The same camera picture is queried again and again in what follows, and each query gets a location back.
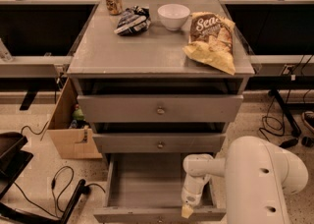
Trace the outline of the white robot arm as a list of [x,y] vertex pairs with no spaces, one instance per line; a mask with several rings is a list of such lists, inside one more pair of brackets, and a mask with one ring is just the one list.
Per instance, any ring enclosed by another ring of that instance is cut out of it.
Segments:
[[301,192],[308,170],[292,152],[258,137],[234,140],[224,158],[191,154],[183,160],[182,217],[199,205],[213,176],[226,183],[228,224],[290,224],[286,195]]

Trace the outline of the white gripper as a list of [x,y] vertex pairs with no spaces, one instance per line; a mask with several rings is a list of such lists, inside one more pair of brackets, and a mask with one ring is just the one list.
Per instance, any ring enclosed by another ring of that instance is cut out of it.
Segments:
[[209,183],[211,175],[207,172],[210,154],[191,154],[183,160],[185,179],[182,190],[182,218],[188,219],[193,207],[200,204],[203,189]]

